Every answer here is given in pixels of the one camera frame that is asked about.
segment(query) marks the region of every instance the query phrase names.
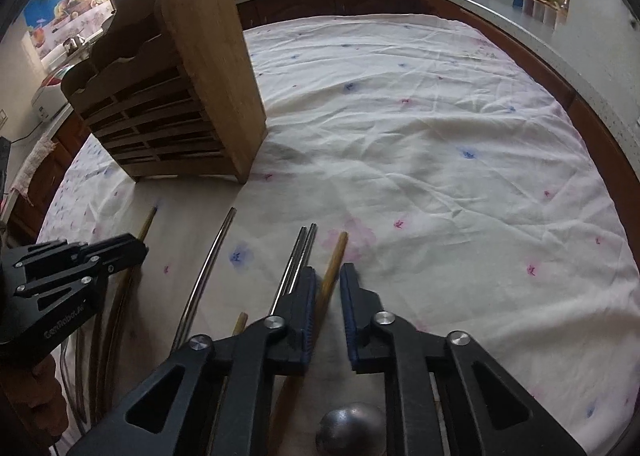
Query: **chopstick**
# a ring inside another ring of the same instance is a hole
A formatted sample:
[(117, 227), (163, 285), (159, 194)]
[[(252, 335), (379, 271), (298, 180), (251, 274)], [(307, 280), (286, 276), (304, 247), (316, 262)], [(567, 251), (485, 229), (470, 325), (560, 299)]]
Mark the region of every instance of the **chopstick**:
[[(335, 245), (334, 252), (331, 255), (329, 266), (327, 266), (322, 284), (320, 286), (320, 292), (316, 298), (315, 319), (314, 319), (314, 332), (312, 338), (312, 346), (316, 345), (322, 322), (326, 316), (327, 308), (329, 307), (329, 301), (331, 300), (332, 293), (334, 292), (335, 280), (338, 276), (338, 270), (342, 263), (342, 257), (344, 256), (344, 249), (347, 246), (347, 240), (349, 236), (347, 232), (341, 232), (338, 237), (338, 242)], [(276, 399), (276, 405), (271, 414), (271, 426), (269, 431), (269, 446), (267, 449), (268, 456), (276, 456), (282, 440), (284, 439), (284, 433), (289, 423), (289, 418), (293, 413), (293, 409), (296, 405), (296, 399), (302, 383), (304, 381), (303, 376), (287, 376), (280, 390), (280, 394)]]
[[(145, 222), (140, 228), (138, 239), (144, 241), (151, 227), (151, 222), (158, 211), (157, 207), (152, 207), (149, 211)], [(98, 331), (97, 341), (94, 339), (91, 344), (91, 353), (89, 356), (89, 416), (92, 418), (92, 426), (96, 422), (100, 422), (102, 417), (111, 409), (111, 400), (113, 397), (113, 379), (115, 375), (116, 354), (120, 349), (120, 341), (122, 339), (122, 327), (124, 326), (124, 311), (129, 299), (130, 289), (134, 283), (134, 271), (136, 267), (128, 268), (116, 290), (113, 298), (113, 305), (107, 321), (107, 327), (104, 331), (104, 340), (102, 341), (102, 350), (98, 356), (100, 346), (100, 335)], [(96, 315), (94, 322), (94, 332), (96, 325), (101, 329), (102, 312), (100, 316)]]
[[(238, 315), (238, 320), (236, 321), (236, 326), (234, 327), (233, 333), (231, 333), (231, 336), (235, 336), (235, 335), (239, 335), (240, 333), (242, 333), (244, 331), (244, 328), (246, 327), (246, 322), (247, 319), (249, 318), (249, 315), (247, 315), (245, 312), (240, 312), (240, 314)], [(218, 426), (218, 415), (220, 413), (220, 407), (222, 407), (222, 401), (225, 399), (225, 392), (226, 392), (226, 384), (228, 382), (228, 377), (225, 376), (225, 379), (222, 382), (222, 390), (220, 391), (220, 397), (218, 399), (218, 405), (216, 406), (216, 413), (213, 417), (213, 423), (212, 423), (212, 427), (211, 427), (211, 433), (209, 435), (209, 446), (207, 448), (207, 451), (205, 452), (205, 454), (210, 454), (211, 453), (211, 447), (213, 445), (213, 437), (215, 435), (216, 432), (216, 427)]]

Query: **wall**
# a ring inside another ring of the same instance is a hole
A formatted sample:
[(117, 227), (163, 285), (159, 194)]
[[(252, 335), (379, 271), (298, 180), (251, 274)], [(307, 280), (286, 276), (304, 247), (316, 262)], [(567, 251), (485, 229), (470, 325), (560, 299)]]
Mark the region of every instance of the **wall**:
[[(26, 21), (20, 15), (0, 42), (0, 108), (8, 117), (0, 131), (2, 136), (15, 140), (29, 134), (38, 124), (39, 120), (31, 110), (31, 99), (44, 77), (44, 68), (27, 35)], [(34, 132), (31, 139), (12, 145), (7, 186), (38, 136), (39, 133)]]
[(640, 141), (640, 28), (622, 0), (571, 0), (553, 46)]

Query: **blue gripper pad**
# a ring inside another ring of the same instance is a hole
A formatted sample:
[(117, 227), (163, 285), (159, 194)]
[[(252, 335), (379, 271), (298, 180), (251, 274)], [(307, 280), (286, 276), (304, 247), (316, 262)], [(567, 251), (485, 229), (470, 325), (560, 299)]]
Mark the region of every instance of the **blue gripper pad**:
[(358, 363), (358, 347), (356, 338), (356, 319), (353, 314), (353, 300), (349, 289), (350, 270), (347, 264), (340, 269), (340, 300), (342, 301), (342, 319), (344, 320), (344, 334), (347, 339), (347, 354), (351, 362), (351, 369), (355, 371)]
[(305, 327), (302, 330), (302, 358), (303, 364), (308, 365), (311, 360), (314, 338), (314, 321), (316, 320), (316, 271), (310, 266), (305, 267), (301, 278), (306, 278), (308, 291), (306, 293), (305, 304)]
[(380, 341), (371, 337), (371, 319), (383, 308), (377, 293), (360, 287), (351, 262), (340, 269), (340, 298), (351, 368), (356, 372), (370, 372), (370, 363), (380, 356)]

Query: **wooden utensil holder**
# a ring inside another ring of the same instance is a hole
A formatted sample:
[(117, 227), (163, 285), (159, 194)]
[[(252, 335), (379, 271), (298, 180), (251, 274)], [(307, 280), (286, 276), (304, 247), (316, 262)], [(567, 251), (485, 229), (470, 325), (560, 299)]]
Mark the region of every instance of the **wooden utensil holder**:
[(121, 0), (62, 90), (131, 176), (249, 176), (266, 135), (234, 0)]

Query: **stainless steel chopstick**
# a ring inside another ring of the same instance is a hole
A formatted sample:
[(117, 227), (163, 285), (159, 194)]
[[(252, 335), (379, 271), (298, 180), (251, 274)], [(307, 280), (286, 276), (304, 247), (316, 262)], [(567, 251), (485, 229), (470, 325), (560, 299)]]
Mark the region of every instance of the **stainless steel chopstick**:
[(311, 223), (309, 227), (309, 232), (305, 238), (305, 245), (302, 247), (302, 254), (298, 259), (298, 263), (296, 264), (296, 269), (293, 272), (293, 277), (289, 280), (289, 286), (287, 288), (287, 293), (291, 293), (296, 286), (296, 281), (298, 280), (298, 276), (300, 275), (300, 270), (302, 270), (303, 266), (306, 266), (309, 262), (309, 256), (311, 255), (311, 249), (313, 248), (314, 241), (316, 239), (316, 232), (318, 231), (318, 225), (315, 223)]
[(193, 285), (187, 305), (184, 307), (184, 311), (182, 312), (180, 324), (178, 324), (178, 329), (175, 332), (174, 343), (171, 346), (171, 353), (180, 348), (180, 346), (182, 346), (189, 337), (191, 325), (193, 325), (193, 319), (196, 315), (196, 310), (198, 309), (198, 303), (200, 302), (205, 286), (207, 285), (207, 279), (209, 279), (213, 265), (216, 262), (216, 258), (218, 257), (220, 248), (222, 247), (222, 242), (225, 240), (226, 233), (228, 232), (235, 215), (236, 209), (231, 207), (225, 217), (225, 220), (222, 222), (222, 226), (220, 226), (220, 230), (218, 231), (216, 238), (213, 240), (209, 253), (207, 254), (204, 264), (200, 269), (200, 273), (198, 274), (198, 278)]
[(276, 291), (276, 295), (273, 298), (273, 303), (271, 303), (271, 307), (269, 308), (269, 315), (273, 315), (280, 297), (285, 295), (289, 289), (289, 281), (291, 280), (293, 272), (296, 269), (298, 262), (300, 261), (300, 256), (302, 255), (305, 244), (305, 239), (306, 227), (302, 227), (300, 229), (300, 232), (298, 233), (296, 242), (293, 244), (293, 250), (291, 250), (289, 261), (287, 261), (287, 267), (284, 269), (282, 278), (280, 279), (280, 284), (278, 285), (278, 290)]

